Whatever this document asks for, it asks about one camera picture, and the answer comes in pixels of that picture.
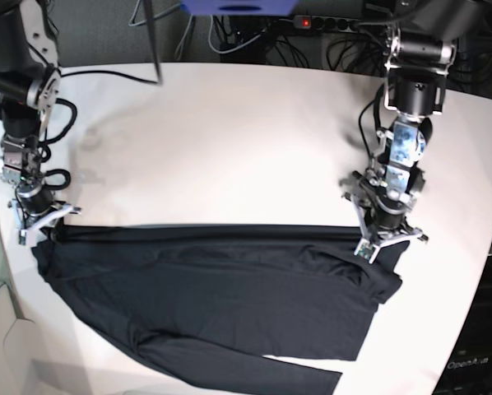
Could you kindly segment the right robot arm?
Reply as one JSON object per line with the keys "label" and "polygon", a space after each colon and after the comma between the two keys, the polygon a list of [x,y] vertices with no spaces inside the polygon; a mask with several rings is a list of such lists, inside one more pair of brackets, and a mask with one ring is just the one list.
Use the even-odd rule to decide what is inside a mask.
{"label": "right robot arm", "polygon": [[67,170],[44,171],[50,147],[77,119],[77,107],[59,96],[63,77],[58,61],[58,31],[46,1],[0,1],[0,177],[13,188],[9,205],[20,245],[51,236],[80,208],[55,197],[67,188]]}

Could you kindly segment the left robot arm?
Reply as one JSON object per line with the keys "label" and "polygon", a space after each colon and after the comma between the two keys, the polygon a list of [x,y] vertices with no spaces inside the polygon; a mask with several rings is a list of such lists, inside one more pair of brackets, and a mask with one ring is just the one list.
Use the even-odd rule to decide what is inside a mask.
{"label": "left robot arm", "polygon": [[389,128],[374,124],[378,146],[364,172],[350,176],[345,193],[358,216],[354,254],[373,263],[382,249],[427,236],[407,222],[425,186],[422,159],[433,115],[443,112],[458,40],[476,28],[492,1],[419,1],[409,10],[361,26],[384,28],[384,77],[370,106],[395,113]]}

